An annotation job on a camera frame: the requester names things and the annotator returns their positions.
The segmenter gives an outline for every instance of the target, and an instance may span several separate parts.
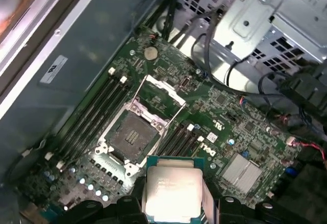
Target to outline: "dimm slot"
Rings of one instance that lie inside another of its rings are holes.
[[[66,133],[64,139],[62,140],[62,143],[64,144],[61,146],[60,152],[65,151],[66,147],[69,146],[69,141],[73,138],[73,136],[76,134],[76,130],[79,129],[81,126],[81,123],[85,121],[85,119],[88,117],[88,115],[93,111],[93,109],[97,106],[99,101],[101,101],[104,93],[106,93],[107,90],[110,90],[113,85],[116,85],[118,83],[117,79],[108,79],[101,87],[99,92],[92,98],[91,102],[83,109],[83,111],[79,114],[76,121],[73,123],[73,125],[69,128],[68,132]]]
[[[81,126],[77,129],[76,134],[77,136],[74,137],[69,142],[69,148],[63,155],[63,158],[66,158],[71,150],[74,150],[76,147],[76,144],[80,143],[81,138],[87,133],[87,130],[94,125],[94,122],[97,121],[97,117],[102,109],[106,108],[108,104],[110,104],[113,97],[116,96],[117,93],[120,92],[120,84],[117,83],[115,87],[113,87],[110,90],[110,93],[107,95],[102,96],[101,103],[96,107],[94,112],[91,114],[91,116],[88,116],[87,120],[84,120]]]
[[[179,152],[183,149],[184,146],[187,145],[187,143],[192,139],[192,137],[193,137],[192,133],[188,130],[186,132],[184,139],[182,139],[178,144],[176,144],[170,155],[179,156]]]
[[[175,147],[175,144],[178,143],[178,141],[180,141],[184,137],[185,130],[186,130],[186,127],[184,127],[181,131],[179,131],[179,133],[177,134],[177,136],[171,138],[170,141],[169,141],[169,143],[167,144],[167,146],[163,150],[162,154],[160,154],[160,155],[162,155],[162,156],[170,155],[171,151]]]
[[[130,87],[124,86],[118,89],[118,92],[111,96],[113,99],[108,100],[103,107],[105,107],[104,113],[98,113],[94,118],[96,124],[93,124],[89,129],[84,133],[86,135],[85,139],[82,142],[82,149],[73,151],[72,157],[78,158],[83,153],[83,151],[90,145],[92,140],[96,137],[97,133],[103,128],[103,126],[110,121],[112,118],[115,109],[122,102],[123,98],[129,92]]]

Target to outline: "cable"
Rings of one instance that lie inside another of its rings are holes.
[[[283,73],[283,72],[269,72],[269,73],[264,74],[260,78],[260,80],[258,82],[258,90],[259,90],[259,93],[260,94],[264,94],[265,93],[264,92],[264,88],[263,88],[263,82],[264,82],[265,78],[268,77],[268,76],[270,76],[270,75],[279,75],[279,76],[286,77],[286,78],[291,77],[291,75],[286,74],[286,73]],[[270,103],[269,99],[267,97],[263,97],[263,98],[266,101],[266,103],[269,105],[269,107],[271,107],[271,103]]]
[[[326,163],[326,155],[325,155],[324,149],[321,146],[319,146],[319,145],[317,145],[317,144],[315,144],[313,142],[311,142],[311,143],[304,143],[302,141],[293,142],[290,146],[313,147],[313,148],[320,151],[322,160],[323,160],[324,163]]]
[[[216,12],[219,8],[214,8],[211,11],[202,13],[202,14],[197,14],[195,15],[193,18],[191,18],[189,20],[189,22],[187,22],[182,29],[169,41],[170,44],[174,44],[183,34],[185,34],[185,32],[190,28],[190,26],[198,19],[201,18],[207,18],[209,16],[211,16],[214,12]]]
[[[136,19],[137,13],[138,13],[139,9],[141,8],[141,6],[143,6],[143,4],[144,4],[146,1],[148,1],[148,0],[142,0],[142,1],[140,1],[140,2],[137,4],[137,6],[136,6],[134,12],[132,13],[131,28],[132,28],[132,33],[133,33],[134,36],[137,35],[137,33],[135,32],[135,28],[136,28],[135,19]]]
[[[226,86],[224,83],[215,79],[212,75],[211,67],[210,67],[210,60],[209,60],[209,49],[210,49],[210,42],[215,32],[216,24],[218,23],[218,18],[216,13],[213,13],[211,16],[210,24],[207,29],[207,34],[204,43],[204,63],[206,65],[208,76],[210,81],[220,90],[224,90],[230,94],[240,95],[240,96],[252,96],[252,97],[284,97],[281,94],[258,94],[258,93],[249,93],[240,91],[231,87]]]
[[[241,61],[235,61],[230,67],[229,67],[229,69],[228,69],[228,72],[227,72],[227,75],[226,75],[226,85],[229,87],[229,78],[230,78],[230,74],[231,74],[231,72],[233,71],[233,69],[237,66],[237,65],[239,65],[239,64],[241,64],[241,63],[243,63],[243,62],[245,62],[247,60],[247,58],[245,58],[245,59],[242,59]]]
[[[162,30],[162,34],[161,34],[162,38],[166,41],[168,41],[170,33],[174,27],[174,18],[175,18],[177,0],[169,0],[168,4],[169,4],[169,7],[168,7],[167,15],[166,15],[166,21],[163,26],[163,30]]]
[[[24,158],[26,158],[28,155],[31,154],[32,151],[38,151],[38,150],[41,150],[44,146],[45,146],[45,143],[46,143],[46,139],[43,139],[41,140],[40,143],[37,143],[36,145],[37,146],[33,146],[27,150],[25,150],[22,154],[20,154],[12,163],[11,165],[9,166],[9,168],[7,169],[7,171],[5,172],[5,175],[4,175],[4,184],[5,185],[10,185],[12,184],[12,181],[11,181],[11,175],[12,175],[12,172],[16,169],[17,165],[20,163],[21,160],[23,160]]]
[[[314,124],[312,124],[312,118],[305,113],[305,110],[302,107],[299,107],[298,113],[301,120],[313,133],[319,136],[322,140],[327,141],[327,135]]]

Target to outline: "capacitor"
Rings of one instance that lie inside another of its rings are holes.
[[[55,180],[55,176],[53,174],[49,175],[49,180],[51,180],[52,182]]]
[[[79,181],[80,184],[85,184],[85,182],[86,182],[86,177],[81,178]]]
[[[296,169],[292,168],[292,167],[288,167],[285,169],[285,173],[292,176],[292,177],[297,177],[298,172]]]
[[[101,196],[102,194],[102,188],[99,188],[97,191],[96,191],[96,196]]]
[[[289,159],[281,159],[279,162],[284,167],[290,167],[294,163],[292,160],[289,160]]]
[[[271,136],[277,136],[277,135],[280,135],[281,132],[280,132],[279,130],[277,130],[277,129],[273,129],[273,128],[271,128],[271,129],[269,130],[269,134],[270,134]]]
[[[45,171],[45,172],[43,172],[43,174],[44,174],[44,176],[46,176],[46,177],[49,177],[49,176],[50,176],[50,172],[49,172],[49,171]]]
[[[233,140],[233,139],[228,139],[228,140],[227,140],[227,144],[232,146],[232,145],[235,144],[235,140]]]
[[[88,190],[92,191],[92,190],[94,189],[94,185],[95,185],[94,182],[88,184],[88,185],[87,185]]]
[[[103,196],[102,196],[102,200],[103,200],[104,202],[107,202],[107,201],[109,200],[109,196],[108,196],[107,194],[103,195]]]

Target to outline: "green circuit board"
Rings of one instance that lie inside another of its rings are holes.
[[[266,197],[282,174],[285,166],[280,160],[296,156],[297,151],[286,146],[284,135],[272,136],[269,124],[260,122],[265,120],[262,112],[251,104],[246,104],[245,113],[239,104],[240,97],[218,90],[203,73],[199,74],[189,58],[165,40],[160,37],[155,40],[153,47],[158,50],[158,56],[155,60],[146,60],[145,48],[153,41],[152,34],[149,29],[141,28],[137,38],[132,37],[126,42],[55,136],[51,149],[54,154],[52,159],[45,163],[39,162],[18,186],[31,200],[40,202],[41,199],[46,199],[43,206],[50,203],[60,208],[67,203],[73,202],[70,206],[76,204],[79,192],[84,192],[83,197],[78,197],[79,201],[93,197],[101,200],[101,196],[86,192],[86,186],[78,184],[85,175],[87,181],[94,182],[95,189],[103,189],[102,194],[104,191],[110,192],[110,200],[129,193],[135,179],[143,175],[144,170],[141,169],[133,177],[126,177],[124,165],[119,164],[115,155],[96,154],[94,148],[114,117],[134,98],[137,91],[136,100],[151,114],[170,121],[165,136],[159,139],[159,148],[153,154],[167,151],[164,147],[168,143],[185,141],[184,145],[173,150],[183,153],[173,155],[205,158],[204,176],[219,188],[222,195],[235,196],[254,206]],[[186,102],[175,118],[174,115],[181,106],[165,90],[149,82],[144,82],[139,89],[146,75],[165,82]],[[124,87],[106,86],[112,76],[116,76],[117,80],[126,78]],[[112,96],[109,103],[107,100],[111,96],[106,94],[113,93],[116,89],[118,93]],[[181,125],[186,128],[190,124],[192,132],[176,136]],[[71,145],[80,144],[84,145],[82,154],[76,152],[76,146],[74,150],[70,148]],[[66,164],[69,162],[69,169],[63,172],[59,170],[56,167],[58,161]],[[232,178],[228,174],[239,170],[246,172],[248,166],[253,168],[253,171],[247,172],[253,182],[247,189],[231,182]],[[54,176],[54,180],[49,181],[49,174]]]

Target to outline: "black cable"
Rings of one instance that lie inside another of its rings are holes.
[[[143,6],[143,4],[144,4],[146,1],[148,1],[148,0],[142,0],[142,1],[140,1],[140,2],[137,4],[137,6],[136,6],[134,12],[132,13],[131,28],[132,28],[132,33],[134,34],[134,36],[137,35],[137,33],[135,32],[135,28],[136,28],[136,25],[135,25],[135,19],[136,19],[137,13],[138,13],[139,9],[141,8],[141,6]]]
[[[168,41],[170,33],[174,27],[174,18],[176,11],[177,0],[169,0],[168,12],[166,15],[165,25],[163,26],[161,37]]]
[[[189,22],[187,22],[182,29],[169,41],[170,44],[174,44],[183,34],[186,33],[186,31],[188,31],[188,29],[190,28],[190,26],[198,19],[201,18],[207,18],[210,15],[212,15],[214,12],[216,12],[219,8],[214,8],[211,11],[202,13],[202,14],[197,14],[195,15],[193,18],[191,18],[189,20]]]
[[[300,115],[301,120],[313,133],[318,135],[324,141],[327,141],[327,136],[325,135],[325,133],[319,128],[317,128],[314,124],[312,124],[312,118],[305,113],[305,110],[302,107],[299,107],[298,113]]]
[[[291,77],[291,75],[283,73],[283,72],[269,72],[269,73],[264,74],[258,82],[259,94],[263,94],[263,95],[265,94],[264,88],[263,88],[263,82],[264,82],[265,78],[270,75],[279,75],[279,76],[286,77],[286,78]],[[263,98],[266,101],[266,103],[269,105],[269,107],[271,107],[271,103],[270,103],[269,99],[267,97],[263,97]]]
[[[229,79],[230,79],[230,74],[231,74],[231,72],[233,71],[233,69],[237,66],[237,65],[239,65],[239,64],[241,64],[241,63],[243,63],[243,62],[245,62],[247,60],[247,58],[245,58],[245,59],[242,59],[241,61],[235,61],[230,67],[229,67],[229,69],[228,69],[228,72],[227,72],[227,75],[226,75],[226,85],[229,87]]]
[[[216,15],[216,13],[213,13],[213,15],[211,16],[209,27],[207,29],[207,34],[206,34],[205,43],[204,43],[204,63],[206,65],[210,81],[218,89],[224,90],[230,94],[241,95],[241,96],[252,96],[252,97],[284,97],[281,94],[258,94],[258,93],[249,93],[249,92],[240,91],[240,90],[226,86],[225,84],[216,80],[213,77],[212,71],[211,71],[211,66],[210,66],[209,50],[210,50],[210,42],[211,42],[211,39],[215,32],[217,23],[218,23],[218,17]]]
[[[152,29],[153,26],[156,24],[160,16],[163,14],[167,6],[169,5],[170,0],[163,0],[163,2],[159,5],[159,7],[155,10],[153,14],[147,19],[144,23],[145,26]]]
[[[17,167],[17,165],[19,164],[19,162],[24,158],[24,156],[19,155],[9,166],[9,168],[7,169],[7,171],[5,172],[5,176],[4,176],[4,184],[5,185],[10,185],[12,183],[11,181],[11,175],[12,172],[15,170],[15,168]]]
[[[191,58],[192,58],[192,60],[193,60],[193,62],[195,63],[195,55],[194,55],[194,47],[195,47],[195,45],[196,44],[198,44],[198,42],[201,40],[201,38],[203,37],[203,36],[205,36],[205,33],[202,33],[201,35],[199,35],[196,39],[195,39],[195,41],[194,41],[194,43],[193,43],[193,45],[192,45],[192,47],[191,47]]]

